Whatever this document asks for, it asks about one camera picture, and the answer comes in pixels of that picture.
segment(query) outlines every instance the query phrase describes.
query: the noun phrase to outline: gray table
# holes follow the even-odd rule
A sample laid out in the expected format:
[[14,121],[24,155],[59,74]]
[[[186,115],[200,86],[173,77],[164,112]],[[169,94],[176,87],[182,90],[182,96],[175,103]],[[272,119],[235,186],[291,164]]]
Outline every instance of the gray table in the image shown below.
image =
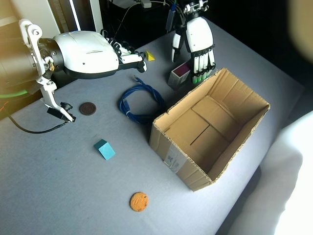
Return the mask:
[[[170,62],[173,34],[140,50],[156,61],[138,74],[125,70],[97,80],[77,80],[59,89],[55,97],[75,108],[77,121],[43,135],[24,133],[9,119],[0,122],[0,234],[4,235],[209,235],[214,234],[253,172],[265,156],[302,87],[238,40],[210,24],[218,68],[227,67],[271,104],[257,130],[217,183],[192,192],[149,147],[149,128],[137,125],[117,108],[121,94],[135,85],[134,74],[157,89],[168,104],[187,87],[174,92],[166,84],[168,72],[188,54]],[[149,95],[130,97],[133,112],[155,108]],[[91,101],[92,116],[78,107]],[[60,121],[37,101],[15,113],[30,130],[44,130]],[[93,149],[107,140],[116,155],[105,161]],[[150,203],[144,212],[129,207],[131,195],[143,191]]]

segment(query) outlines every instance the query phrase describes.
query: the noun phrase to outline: box with maroon top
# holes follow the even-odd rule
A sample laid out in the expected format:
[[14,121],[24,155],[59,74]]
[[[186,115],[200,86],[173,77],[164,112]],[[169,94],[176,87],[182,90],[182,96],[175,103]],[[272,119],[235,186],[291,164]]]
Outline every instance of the box with maroon top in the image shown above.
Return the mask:
[[150,146],[196,191],[220,178],[269,109],[221,69],[155,119]]

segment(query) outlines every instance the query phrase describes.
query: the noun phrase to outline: teal block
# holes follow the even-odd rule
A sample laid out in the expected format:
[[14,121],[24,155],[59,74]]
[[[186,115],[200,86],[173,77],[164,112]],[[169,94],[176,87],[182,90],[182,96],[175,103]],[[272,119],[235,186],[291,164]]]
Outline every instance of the teal block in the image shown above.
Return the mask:
[[115,155],[111,145],[103,139],[96,143],[94,147],[101,153],[105,160],[108,160]]

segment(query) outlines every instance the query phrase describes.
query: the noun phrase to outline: yellow triangle block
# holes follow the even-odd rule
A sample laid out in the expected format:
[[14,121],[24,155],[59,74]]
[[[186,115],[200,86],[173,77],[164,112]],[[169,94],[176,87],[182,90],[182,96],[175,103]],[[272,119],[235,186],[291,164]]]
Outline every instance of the yellow triangle block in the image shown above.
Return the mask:
[[155,60],[154,56],[148,51],[146,51],[146,57],[147,57],[148,61]]

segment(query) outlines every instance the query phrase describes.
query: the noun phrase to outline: coiled blue cable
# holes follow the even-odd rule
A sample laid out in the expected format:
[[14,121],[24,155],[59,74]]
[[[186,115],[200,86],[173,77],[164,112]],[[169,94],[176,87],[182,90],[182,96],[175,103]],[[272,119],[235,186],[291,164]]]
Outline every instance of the coiled blue cable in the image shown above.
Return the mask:
[[138,123],[138,124],[147,124],[149,122],[152,122],[154,120],[154,118],[156,118],[155,115],[147,115],[147,114],[132,114],[131,113],[131,109],[128,105],[127,102],[127,97],[135,92],[135,91],[148,91],[153,99],[159,104],[160,109],[163,109],[165,104],[164,104],[164,99],[162,98],[162,96],[160,95],[160,93],[153,89],[152,86],[145,84],[140,78],[138,77],[134,77],[136,82],[139,82],[140,84],[128,89],[127,91],[124,92],[124,94],[122,95],[120,101],[119,101],[119,105],[118,108],[119,110],[125,114],[130,120]]

